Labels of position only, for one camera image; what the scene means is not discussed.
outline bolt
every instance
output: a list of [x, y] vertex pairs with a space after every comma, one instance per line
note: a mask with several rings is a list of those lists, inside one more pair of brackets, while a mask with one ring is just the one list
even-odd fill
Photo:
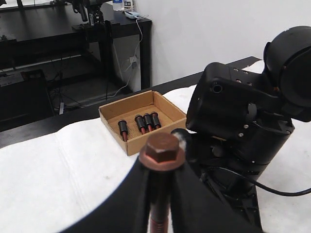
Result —
[[151, 135], [141, 149], [139, 160], [145, 167], [155, 171], [170, 171], [185, 162], [185, 153], [179, 140], [169, 133]]
[[168, 214], [173, 178], [173, 173], [169, 171], [183, 165], [185, 159], [185, 153], [179, 147], [179, 140], [169, 133], [151, 135], [140, 151], [139, 161], [145, 167], [155, 171], [150, 176], [153, 184], [153, 191], [151, 192], [151, 233], [168, 232]]
[[145, 134], [146, 133], [146, 125], [144, 122], [144, 119], [142, 118], [141, 115], [137, 115], [135, 117], [135, 121], [138, 127], [138, 130], [141, 132], [141, 134]]
[[166, 133], [159, 133], [149, 137], [146, 144], [146, 155], [158, 163], [176, 160], [179, 141], [176, 137], [167, 137]]
[[144, 115], [144, 121], [148, 127], [148, 131], [151, 132], [152, 131], [152, 127], [153, 127], [153, 122], [152, 122], [152, 118], [151, 118], [151, 115], [146, 113]]
[[126, 121], [120, 120], [118, 122], [118, 125], [119, 125], [119, 130], [120, 130], [120, 134], [123, 138], [123, 141], [127, 142], [128, 129], [127, 129]]
[[161, 128], [161, 122], [159, 120], [158, 114], [156, 112], [152, 112], [151, 116], [152, 116], [152, 121], [153, 121], [153, 125], [154, 125], [155, 129], [157, 130], [157, 129]]

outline black cable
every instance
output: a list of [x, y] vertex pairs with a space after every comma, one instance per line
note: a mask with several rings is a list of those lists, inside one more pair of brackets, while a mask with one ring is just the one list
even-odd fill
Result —
[[248, 178], [246, 176], [243, 176], [233, 170], [230, 170], [228, 168], [225, 168], [225, 167], [221, 167], [221, 166], [209, 166], [207, 168], [208, 170], [223, 170], [223, 171], [227, 171], [227, 172], [230, 172], [238, 177], [240, 177], [241, 179], [243, 180], [246, 180], [256, 186], [258, 186], [259, 188], [262, 188], [270, 193], [274, 193], [274, 194], [277, 194], [277, 195], [280, 195], [280, 196], [284, 196], [284, 197], [299, 197], [299, 196], [302, 196], [302, 195], [306, 195], [306, 194], [309, 194], [311, 193], [311, 188], [308, 188], [306, 190], [303, 190], [303, 191], [300, 191], [300, 192], [295, 192], [295, 193], [288, 193], [288, 192], [281, 192], [281, 191], [278, 191], [278, 190], [275, 190], [275, 189], [272, 189], [272, 188], [269, 188], [251, 178]]
[[60, 59], [60, 61], [61, 61], [60, 70], [57, 71], [57, 69], [56, 69], [56, 67], [55, 67], [55, 65], [54, 65], [54, 62], [53, 62], [53, 60], [52, 60], [52, 58], [51, 58], [51, 63], [52, 63], [52, 65], [53, 65], [54, 70], [56, 71], [56, 75], [55, 75], [54, 78], [52, 78], [51, 80], [48, 80], [49, 83], [54, 82], [54, 81], [57, 79], [57, 77], [60, 76], [60, 73], [62, 73], [65, 69], [68, 68], [69, 61], [70, 61], [70, 59], [71, 59], [71, 54], [70, 54], [69, 58], [67, 59], [67, 63], [66, 63], [66, 65], [65, 65], [64, 67], [63, 67], [63, 65], [62, 65], [62, 59], [63, 59], [63, 57], [62, 57], [62, 55], [61, 55], [61, 59]]

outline bolt thread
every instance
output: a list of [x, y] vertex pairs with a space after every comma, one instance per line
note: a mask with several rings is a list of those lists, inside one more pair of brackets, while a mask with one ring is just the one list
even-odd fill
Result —
[[167, 233], [169, 226], [168, 218], [163, 222], [156, 222], [150, 219], [150, 233]]

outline open cardboard tray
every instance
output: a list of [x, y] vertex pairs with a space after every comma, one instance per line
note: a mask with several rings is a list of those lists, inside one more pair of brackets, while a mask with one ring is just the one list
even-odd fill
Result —
[[[157, 112], [161, 128], [144, 135], [137, 128], [136, 115]], [[106, 104], [99, 108], [103, 124], [120, 144], [127, 155], [133, 155], [145, 145], [148, 137], [153, 133], [170, 133], [176, 128], [186, 127], [186, 115], [160, 93], [147, 91], [131, 97]], [[128, 128], [128, 141], [124, 142], [120, 135], [118, 122], [126, 120]]]

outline black desk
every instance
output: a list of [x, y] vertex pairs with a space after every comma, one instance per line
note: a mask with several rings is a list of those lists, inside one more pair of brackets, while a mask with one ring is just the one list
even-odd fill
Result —
[[[252, 65], [259, 59], [256, 57], [248, 57], [229, 65], [237, 68], [245, 68]], [[175, 90], [182, 87], [189, 87], [198, 83], [202, 73], [193, 74], [181, 79], [177, 79], [168, 83], [160, 84], [146, 90], [158, 91], [161, 94], [165, 94], [168, 91]], [[20, 126], [15, 129], [7, 130], [0, 133], [0, 148], [25, 140], [33, 139], [49, 133], [54, 133], [66, 125], [72, 124], [77, 121], [94, 119], [99, 117], [98, 107], [109, 102], [122, 99], [123, 97], [116, 97], [110, 101], [98, 103], [90, 107], [82, 108], [73, 112], [69, 112], [63, 115], [53, 116], [45, 120], [37, 121], [28, 125]]]
[[[128, 19], [122, 12], [113, 11], [110, 4], [104, 3], [101, 11], [104, 19], [112, 23], [112, 37], [120, 38], [139, 34], [135, 20]], [[141, 89], [150, 87], [151, 81], [151, 21], [139, 20], [143, 34], [140, 43]], [[74, 31], [73, 25], [82, 23], [81, 15], [72, 10], [71, 5], [66, 6], [38, 6], [25, 7], [24, 11], [17, 8], [0, 9], [0, 33], [13, 35], [16, 42], [1, 45], [0, 50], [6, 49], [10, 54], [2, 56], [26, 56], [28, 54], [49, 53], [57, 50], [70, 50], [81, 48], [86, 44], [84, 32]]]

